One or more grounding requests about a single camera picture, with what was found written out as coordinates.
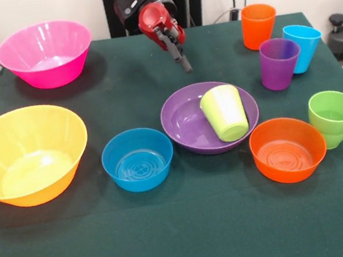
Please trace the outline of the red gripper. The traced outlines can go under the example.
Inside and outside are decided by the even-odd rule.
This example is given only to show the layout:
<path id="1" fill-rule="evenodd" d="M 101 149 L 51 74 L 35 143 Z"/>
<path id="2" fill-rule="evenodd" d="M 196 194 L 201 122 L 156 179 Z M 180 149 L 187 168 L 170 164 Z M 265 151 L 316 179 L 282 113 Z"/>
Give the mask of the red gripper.
<path id="1" fill-rule="evenodd" d="M 182 48 L 186 40 L 185 32 L 164 4 L 155 2 L 145 5 L 139 13 L 138 20 L 139 28 L 144 35 L 168 51 L 186 73 L 192 72 L 192 66 Z"/>

